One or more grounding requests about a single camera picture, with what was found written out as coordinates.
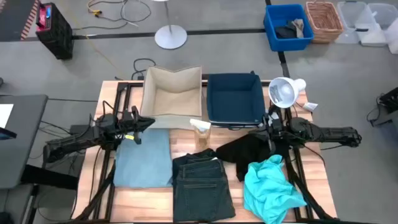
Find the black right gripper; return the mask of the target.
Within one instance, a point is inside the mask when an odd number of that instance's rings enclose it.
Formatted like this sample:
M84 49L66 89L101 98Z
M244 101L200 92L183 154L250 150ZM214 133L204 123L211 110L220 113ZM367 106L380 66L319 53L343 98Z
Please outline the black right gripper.
M264 117L265 119L265 124L266 124L266 130L268 132L269 138L270 139L281 139L282 138L282 132L284 130L283 122L279 118L278 115L272 114L272 115L266 115ZM264 139L264 127L256 128L251 131L249 131L249 134L259 138L259 139Z

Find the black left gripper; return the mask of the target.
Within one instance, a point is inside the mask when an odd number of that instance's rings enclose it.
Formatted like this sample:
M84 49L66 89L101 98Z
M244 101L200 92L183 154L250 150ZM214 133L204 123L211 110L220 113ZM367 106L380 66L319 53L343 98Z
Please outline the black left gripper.
M124 118L124 128L129 132L144 132L152 124L155 123L154 118Z

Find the black garment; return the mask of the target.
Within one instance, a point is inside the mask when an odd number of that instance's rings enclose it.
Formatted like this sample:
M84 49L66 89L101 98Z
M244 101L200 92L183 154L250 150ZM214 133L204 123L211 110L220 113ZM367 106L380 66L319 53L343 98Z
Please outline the black garment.
M248 172L248 165L252 162L262 162L273 155L288 154L290 144L286 141L274 141L275 150L271 150L269 143L253 134L247 134L216 149L217 158L236 164L236 177L240 182Z

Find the light blue cloth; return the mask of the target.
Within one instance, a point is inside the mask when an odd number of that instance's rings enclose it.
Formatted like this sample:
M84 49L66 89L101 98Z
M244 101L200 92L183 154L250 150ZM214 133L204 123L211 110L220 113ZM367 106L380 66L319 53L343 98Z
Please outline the light blue cloth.
M136 144L133 133L125 135L116 151L114 185L132 189L172 185L172 158L168 129L147 129Z

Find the teal cloth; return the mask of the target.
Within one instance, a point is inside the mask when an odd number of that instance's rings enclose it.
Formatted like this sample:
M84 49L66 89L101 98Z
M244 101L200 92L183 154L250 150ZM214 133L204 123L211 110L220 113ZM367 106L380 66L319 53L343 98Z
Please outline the teal cloth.
M286 179L281 155L252 162L244 177L244 208L266 224L281 224L291 208L306 206L303 195Z

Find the dark denim jeans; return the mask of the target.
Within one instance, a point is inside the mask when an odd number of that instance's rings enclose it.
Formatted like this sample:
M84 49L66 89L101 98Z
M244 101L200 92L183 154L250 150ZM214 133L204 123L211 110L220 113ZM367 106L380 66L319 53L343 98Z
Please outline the dark denim jeans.
M172 161L173 221L214 222L236 216L223 161L215 151Z

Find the beige fabric storage bin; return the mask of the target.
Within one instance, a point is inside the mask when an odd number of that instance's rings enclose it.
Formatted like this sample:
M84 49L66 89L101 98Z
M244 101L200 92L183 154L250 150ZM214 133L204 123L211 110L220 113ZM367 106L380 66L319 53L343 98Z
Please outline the beige fabric storage bin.
M201 120L201 66L167 70L149 67L146 71L140 115L155 119L151 128L192 129L191 119Z

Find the navy fabric storage bin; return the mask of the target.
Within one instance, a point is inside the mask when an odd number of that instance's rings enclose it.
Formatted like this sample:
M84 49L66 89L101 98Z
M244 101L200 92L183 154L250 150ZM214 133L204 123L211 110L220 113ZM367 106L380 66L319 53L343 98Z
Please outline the navy fabric storage bin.
M258 126L266 113L261 79L254 72L211 74L206 105L208 119L214 126Z

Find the grey garment in bin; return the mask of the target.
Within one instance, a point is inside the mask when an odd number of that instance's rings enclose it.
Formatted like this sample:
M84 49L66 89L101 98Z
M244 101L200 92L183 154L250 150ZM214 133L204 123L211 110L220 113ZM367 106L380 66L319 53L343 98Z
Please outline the grey garment in bin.
M303 34L303 28L304 28L304 23L303 19L295 19L291 22L291 25L294 27L296 37L297 38L304 38Z

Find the blue plastic bin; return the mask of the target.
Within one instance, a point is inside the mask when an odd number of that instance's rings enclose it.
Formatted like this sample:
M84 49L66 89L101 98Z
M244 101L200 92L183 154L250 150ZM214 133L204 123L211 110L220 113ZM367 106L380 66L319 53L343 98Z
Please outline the blue plastic bin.
M304 8L300 4L269 5L265 10L264 27L269 45L274 52L304 50L314 38L311 25ZM303 38L278 38L275 29L285 27L288 21L303 20Z

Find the black plastic crate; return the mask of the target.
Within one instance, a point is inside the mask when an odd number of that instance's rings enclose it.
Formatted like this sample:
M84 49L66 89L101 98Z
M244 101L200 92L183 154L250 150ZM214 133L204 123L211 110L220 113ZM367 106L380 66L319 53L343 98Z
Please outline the black plastic crate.
M56 5L52 6L51 27L48 30L35 32L37 38L58 60L69 60L73 57L72 28Z

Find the black equipment stand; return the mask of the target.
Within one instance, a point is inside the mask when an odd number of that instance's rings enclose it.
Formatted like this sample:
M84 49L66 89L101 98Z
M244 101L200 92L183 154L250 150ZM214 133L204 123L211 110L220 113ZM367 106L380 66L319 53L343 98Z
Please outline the black equipment stand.
M371 126L398 122L398 87L376 98L376 107L366 116Z

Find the white paper sheet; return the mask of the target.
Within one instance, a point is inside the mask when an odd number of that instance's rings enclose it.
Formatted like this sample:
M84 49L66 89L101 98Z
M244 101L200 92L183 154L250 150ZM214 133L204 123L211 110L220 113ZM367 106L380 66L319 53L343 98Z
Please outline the white paper sheet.
M0 104L0 128L5 128L12 113L13 104Z

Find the clear plastic storage box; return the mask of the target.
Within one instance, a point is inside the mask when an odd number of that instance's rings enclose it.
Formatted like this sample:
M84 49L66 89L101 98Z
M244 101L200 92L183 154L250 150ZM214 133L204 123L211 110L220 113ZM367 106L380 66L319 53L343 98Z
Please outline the clear plastic storage box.
M389 30L398 23L398 9L392 4L369 3L354 23L359 43L367 47L383 47L394 39Z
M368 5L361 1L342 1L337 4L343 32L335 40L337 44L358 44L374 23Z

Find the black metal rig frame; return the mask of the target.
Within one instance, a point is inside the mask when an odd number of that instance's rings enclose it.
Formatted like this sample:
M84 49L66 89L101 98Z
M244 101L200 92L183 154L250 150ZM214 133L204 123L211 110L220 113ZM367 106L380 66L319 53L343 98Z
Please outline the black metal rig frame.
M124 106L126 92L119 90L119 81L104 81L99 93L95 117L104 112L109 113L113 107ZM194 133L191 130L173 129L170 131L170 153L172 158L196 153ZM308 190L315 200L327 212L335 217L336 209L333 203L328 177L322 159L319 157L320 146L308 143L303 149L290 153L294 160L294 169L306 182ZM73 217L82 213L96 193L101 180L105 152L97 146L88 148L85 153L83 167L80 172L76 208ZM225 163L229 189L232 195L236 216L232 222L258 222L259 219L243 207L243 183L236 177L236 166ZM110 211L111 222L141 223L141 222L171 222L173 215L172 188L127 189L116 188L113 198L104 193L99 203L99 218L104 218L107 209Z

